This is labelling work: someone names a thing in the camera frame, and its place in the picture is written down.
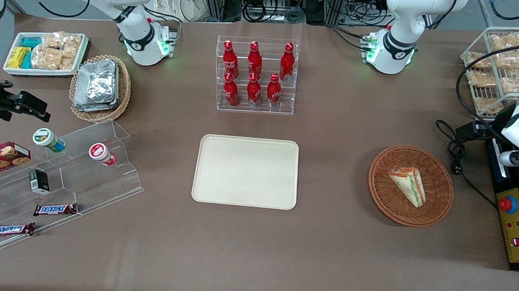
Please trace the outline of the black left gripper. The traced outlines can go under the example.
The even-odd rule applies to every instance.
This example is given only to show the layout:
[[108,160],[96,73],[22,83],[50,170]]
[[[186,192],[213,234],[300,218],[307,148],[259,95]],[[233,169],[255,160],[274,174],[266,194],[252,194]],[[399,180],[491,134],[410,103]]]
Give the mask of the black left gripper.
[[500,110],[492,122],[489,122],[492,130],[494,130],[499,135],[499,137],[496,137],[496,135],[494,135],[491,131],[487,130],[486,126],[482,124],[482,122],[472,121],[455,129],[454,141],[456,143],[466,143],[473,140],[485,140],[485,144],[490,145],[492,144],[492,140],[496,139],[496,144],[499,145],[499,149],[502,151],[513,150],[514,145],[503,137],[502,130],[509,122],[514,110],[514,107],[506,107]]

